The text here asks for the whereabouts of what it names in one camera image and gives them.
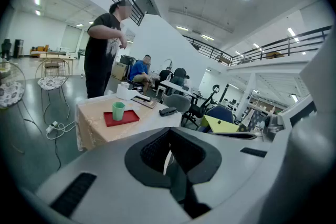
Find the black hair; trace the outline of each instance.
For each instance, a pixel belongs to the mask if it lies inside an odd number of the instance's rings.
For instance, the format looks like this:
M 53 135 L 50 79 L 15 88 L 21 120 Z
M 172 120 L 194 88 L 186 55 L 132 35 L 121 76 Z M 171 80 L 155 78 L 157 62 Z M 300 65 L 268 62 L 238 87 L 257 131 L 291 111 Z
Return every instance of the black hair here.
M 122 6 L 122 7 L 131 6 L 131 3 L 128 0 L 121 0 L 121 1 L 115 2 L 110 6 L 109 13 L 113 14 L 116 11 L 116 8 L 118 6 Z

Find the man in blue shirt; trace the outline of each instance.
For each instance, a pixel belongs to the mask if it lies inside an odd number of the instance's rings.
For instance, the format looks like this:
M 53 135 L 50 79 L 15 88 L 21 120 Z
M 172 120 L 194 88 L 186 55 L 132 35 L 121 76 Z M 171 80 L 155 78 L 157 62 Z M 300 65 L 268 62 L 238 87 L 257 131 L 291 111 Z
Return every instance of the man in blue shirt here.
M 143 84 L 143 94 L 147 93 L 150 85 L 147 65 L 151 62 L 151 57 L 146 55 L 142 61 L 137 61 L 131 69 L 130 79 L 136 83 Z

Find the beige tablecloth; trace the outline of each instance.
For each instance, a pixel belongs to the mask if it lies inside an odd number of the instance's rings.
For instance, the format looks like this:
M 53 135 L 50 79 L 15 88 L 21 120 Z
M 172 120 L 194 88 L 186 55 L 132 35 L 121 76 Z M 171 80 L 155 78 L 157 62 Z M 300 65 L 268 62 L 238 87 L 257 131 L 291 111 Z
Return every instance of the beige tablecloth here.
M 115 102 L 123 102 L 126 110 L 133 109 L 140 120 L 128 124 L 106 127 L 103 113 L 112 111 Z M 161 127 L 178 127 L 181 123 L 180 112 L 161 117 L 159 110 L 166 108 L 160 103 L 153 109 L 133 100 L 125 101 L 115 94 L 79 101 L 76 105 L 75 124 L 78 150 L 88 150 L 106 142 Z

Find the window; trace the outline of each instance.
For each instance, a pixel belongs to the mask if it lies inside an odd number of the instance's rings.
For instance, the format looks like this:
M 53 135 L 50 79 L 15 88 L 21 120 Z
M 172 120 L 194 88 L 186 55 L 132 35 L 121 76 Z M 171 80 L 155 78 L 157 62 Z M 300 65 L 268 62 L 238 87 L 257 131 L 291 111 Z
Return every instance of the window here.
M 84 31 L 83 32 L 83 36 L 82 36 L 82 39 L 81 39 L 81 41 L 80 41 L 80 45 L 79 45 L 79 48 L 80 49 L 83 49 L 83 50 L 85 50 L 86 49 L 86 45 L 87 45 L 87 43 L 88 43 L 88 41 L 89 41 L 89 34 L 88 34 L 88 32 L 87 31 Z
M 69 52 L 75 52 L 81 29 L 67 25 L 64 31 L 61 46 L 69 48 Z

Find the hand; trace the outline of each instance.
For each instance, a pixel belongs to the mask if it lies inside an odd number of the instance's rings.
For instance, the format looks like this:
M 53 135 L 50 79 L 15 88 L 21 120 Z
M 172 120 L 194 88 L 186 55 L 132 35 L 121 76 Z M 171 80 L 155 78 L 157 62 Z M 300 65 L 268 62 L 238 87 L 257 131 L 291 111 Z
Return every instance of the hand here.
M 122 34 L 121 37 L 119 38 L 121 44 L 119 45 L 120 49 L 126 49 L 127 47 L 127 41 L 125 39 L 125 36 Z

